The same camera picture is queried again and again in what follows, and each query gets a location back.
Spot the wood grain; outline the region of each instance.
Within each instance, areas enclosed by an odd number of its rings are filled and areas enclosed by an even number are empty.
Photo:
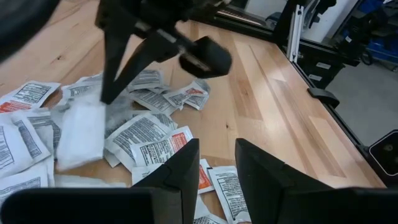
[[[0,66],[0,95],[27,80],[70,84],[100,72],[104,41],[93,25],[97,4],[62,1],[47,26]],[[186,106],[172,115],[200,139],[201,156],[211,166],[233,165],[235,139],[246,138],[332,187],[384,187],[323,105],[308,95],[307,84],[275,44],[197,22],[178,28],[192,39],[210,35],[233,56],[228,76],[208,80],[212,91],[204,110]],[[130,39],[123,64],[139,43],[137,37]],[[177,58],[150,68],[162,69],[174,89],[193,80]],[[57,93],[47,106],[59,99]],[[131,185],[127,169],[112,169],[105,161],[66,173]],[[224,218],[214,192],[202,197],[211,212]]]

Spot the white paper packet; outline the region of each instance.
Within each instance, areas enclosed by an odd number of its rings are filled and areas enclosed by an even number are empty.
[[[10,117],[12,122],[18,127],[22,140],[25,143],[30,156],[33,158],[34,164],[51,155],[50,151],[44,145],[34,129],[32,123],[30,123],[22,110],[10,113]]]
[[[228,222],[216,215],[209,214],[205,217],[195,219],[193,224],[228,224]]]
[[[119,159],[107,149],[104,149],[104,158],[112,168],[115,168],[117,165],[120,164]]]
[[[55,186],[64,188],[127,187],[127,185],[122,182],[105,182],[101,179],[80,177],[76,175],[55,175]]]
[[[150,114],[152,114],[157,119],[159,119],[159,121],[162,124],[166,125],[171,130],[175,130],[178,127],[178,124],[176,122],[174,122],[173,119],[169,115],[166,115],[166,114],[163,114],[163,113],[154,112],[154,111],[149,111],[149,110],[122,111],[122,112],[120,112],[118,114],[115,114],[113,117],[111,117],[111,119],[107,120],[106,126],[107,127],[115,127],[115,126],[117,126],[117,125],[115,125],[116,123],[122,123],[122,122],[126,123],[130,119],[132,119],[135,116],[138,116],[138,115],[140,115],[142,113],[150,113]]]
[[[155,116],[143,113],[114,131],[105,140],[105,148],[131,172],[136,166],[131,149],[139,143],[158,141],[170,131]]]
[[[31,168],[0,180],[0,208],[4,201],[13,193],[25,189],[48,187],[47,170],[37,164]]]
[[[51,119],[54,121],[54,123],[61,128],[62,127],[62,119],[63,115],[67,110],[70,109],[70,105],[57,105],[51,108],[50,114],[51,114]]]
[[[229,224],[251,222],[235,166],[208,169]]]
[[[127,86],[128,91],[157,88],[163,85],[163,72],[145,69],[140,72]]]
[[[42,110],[26,110],[24,111],[27,119],[35,128],[42,142],[47,146],[47,149],[54,154],[54,149],[57,148],[61,138],[61,129],[53,121],[51,112],[46,108]]]
[[[42,163],[47,166],[47,178],[49,181],[49,187],[55,187],[54,182],[54,148],[53,148],[53,129],[52,126],[39,126],[35,128],[37,134],[43,141],[43,143],[49,149],[51,155],[45,158]]]
[[[96,88],[75,98],[63,116],[57,168],[67,170],[102,159],[104,135],[105,104]]]
[[[167,133],[160,141],[132,146],[136,166],[166,162],[193,138],[188,126]]]
[[[57,106],[70,104],[79,95],[87,93],[91,89],[101,88],[102,81],[77,82],[72,85],[62,86],[62,98]]]
[[[214,190],[213,184],[211,183],[208,168],[210,168],[206,159],[200,159],[199,161],[199,188],[198,194],[206,193]]]
[[[9,115],[0,116],[0,178],[33,165],[33,158]]]
[[[207,215],[210,215],[209,209],[203,203],[203,200],[201,199],[200,195],[198,195],[197,204],[195,207],[195,216],[193,218],[197,219],[197,218],[205,217]]]
[[[59,83],[28,81],[0,99],[0,113],[39,108]]]
[[[133,167],[131,171],[132,184],[136,184],[140,182],[145,177],[149,176],[149,174],[153,173],[157,168],[159,168],[162,164],[151,164],[146,167]]]
[[[81,77],[79,80],[77,80],[76,83],[79,83],[79,82],[102,82],[102,78],[103,78],[103,73],[100,72],[96,75],[92,75],[89,77]]]
[[[170,91],[166,94],[163,94],[163,97],[174,107],[180,108],[183,107],[183,104],[191,97],[191,96],[205,96],[208,93],[201,88],[201,86],[194,80],[186,87],[183,87],[179,90]]]
[[[156,94],[162,94],[165,91],[169,91],[170,87],[168,85],[162,85],[162,86],[156,87],[156,88],[147,88],[147,90],[154,92]]]
[[[171,115],[177,108],[172,106],[162,95],[149,90],[136,90],[130,93],[132,99],[142,106],[166,115]]]
[[[203,110],[207,100],[210,97],[211,88],[204,80],[196,79],[194,82],[199,85],[203,90],[205,90],[207,94],[191,96],[185,103],[197,110]]]
[[[116,99],[110,104],[106,105],[106,120],[108,121],[114,114],[120,112],[132,111],[132,104],[134,100],[128,91],[123,90]]]

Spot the printed label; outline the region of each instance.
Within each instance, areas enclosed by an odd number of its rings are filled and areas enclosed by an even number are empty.
[[[0,105],[0,113],[30,109],[30,105],[15,101],[5,102]]]
[[[309,78],[311,78],[312,80],[316,80],[316,81],[320,81],[322,80],[322,77],[318,76],[318,75],[309,75]]]
[[[350,37],[346,36],[346,40],[348,43],[351,43],[351,41],[353,41]]]
[[[203,167],[200,165],[199,166],[199,190],[205,189],[207,187],[211,187],[211,183],[210,183],[210,180],[207,177],[205,171],[203,170]]]
[[[11,151],[8,148],[4,128],[0,126],[0,169],[14,162]]]
[[[177,152],[184,145],[186,145],[187,139],[186,139],[184,133],[178,133],[178,134],[174,134],[172,136],[172,142],[173,142],[173,145],[174,145],[175,152]]]
[[[329,68],[331,67],[331,65],[328,65],[328,64],[325,64],[325,63],[322,63],[322,62],[318,62],[318,63],[317,63],[317,67],[319,67],[319,68],[324,68],[324,69],[329,70]]]

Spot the black bracket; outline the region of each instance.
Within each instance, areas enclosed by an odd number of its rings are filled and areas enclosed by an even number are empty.
[[[318,88],[308,88],[307,91],[313,98],[320,100],[322,103],[326,103],[332,106],[334,109],[340,104],[340,101],[329,91],[318,89]]]

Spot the gray floor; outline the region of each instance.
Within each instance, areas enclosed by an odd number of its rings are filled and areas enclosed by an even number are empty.
[[[329,84],[337,112],[365,145],[398,129],[398,73],[381,64],[347,66]]]

